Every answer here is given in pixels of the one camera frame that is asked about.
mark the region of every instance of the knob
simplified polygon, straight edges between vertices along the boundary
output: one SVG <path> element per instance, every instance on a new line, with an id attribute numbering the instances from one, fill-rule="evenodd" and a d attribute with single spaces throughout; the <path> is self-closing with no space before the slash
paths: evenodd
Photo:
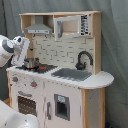
<path id="1" fill-rule="evenodd" d="M 34 81 L 34 82 L 31 83 L 31 86 L 32 87 L 36 87 L 37 86 L 37 83 Z"/>
<path id="2" fill-rule="evenodd" d="M 18 78 L 17 77 L 13 77 L 13 81 L 14 82 L 17 82 L 18 81 Z"/>

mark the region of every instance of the tile backsplash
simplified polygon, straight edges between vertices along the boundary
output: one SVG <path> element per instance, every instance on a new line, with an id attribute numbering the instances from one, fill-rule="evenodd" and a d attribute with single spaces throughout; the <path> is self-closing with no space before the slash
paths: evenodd
<path id="1" fill-rule="evenodd" d="M 38 57 L 40 62 L 45 64 L 75 68 L 81 51 L 86 50 L 92 57 L 94 54 L 93 38 L 79 37 L 55 42 L 54 36 L 35 35 L 32 41 L 34 57 Z M 81 62 L 86 62 L 85 70 L 93 72 L 88 56 L 82 55 Z"/>

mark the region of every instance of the countertop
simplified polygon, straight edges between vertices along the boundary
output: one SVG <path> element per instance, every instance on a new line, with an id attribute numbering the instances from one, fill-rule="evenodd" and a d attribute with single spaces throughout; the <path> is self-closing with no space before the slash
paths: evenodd
<path id="1" fill-rule="evenodd" d="M 35 76 L 38 78 L 42 78 L 42 79 L 44 79 L 44 81 L 51 80 L 54 82 L 59 82 L 59 83 L 63 83 L 63 84 L 67 84 L 70 86 L 79 87 L 79 88 L 83 88 L 83 89 L 97 89 L 97 88 L 107 87 L 107 86 L 111 85 L 114 81 L 114 77 L 110 73 L 107 73 L 104 71 L 100 71 L 96 75 L 91 75 L 84 81 L 72 81 L 72 80 L 67 80 L 67 79 L 51 76 L 51 73 L 53 73 L 61 68 L 64 68 L 64 67 L 57 67 L 45 74 L 38 74 L 38 73 L 28 72 L 28 71 L 24 71 L 24 70 L 19 70 L 19 69 L 16 69 L 15 67 L 16 66 L 8 68 L 6 71 L 12 71 L 15 73 L 17 72 L 17 73 L 21 73 L 21 74 L 32 75 L 32 76 Z"/>

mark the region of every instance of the oven window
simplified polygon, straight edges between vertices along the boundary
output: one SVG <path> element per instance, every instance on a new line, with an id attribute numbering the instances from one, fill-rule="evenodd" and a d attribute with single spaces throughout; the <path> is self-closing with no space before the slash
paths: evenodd
<path id="1" fill-rule="evenodd" d="M 18 96 L 18 108 L 22 114 L 32 114 L 37 116 L 36 102 L 21 96 Z"/>

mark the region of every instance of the white robot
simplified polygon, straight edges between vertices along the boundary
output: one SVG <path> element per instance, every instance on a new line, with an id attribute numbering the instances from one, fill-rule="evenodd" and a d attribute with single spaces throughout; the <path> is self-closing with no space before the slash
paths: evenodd
<path id="1" fill-rule="evenodd" d="M 29 39 L 15 37 L 13 40 L 0 35 L 0 68 L 11 60 L 14 66 L 22 66 L 29 48 Z M 0 101 L 0 128 L 40 128 L 38 119 L 31 115 L 24 115 L 8 107 Z"/>
<path id="2" fill-rule="evenodd" d="M 0 68 L 2 68 L 12 56 L 11 64 L 22 66 L 29 43 L 29 39 L 24 37 L 18 36 L 13 40 L 9 40 L 0 35 Z"/>

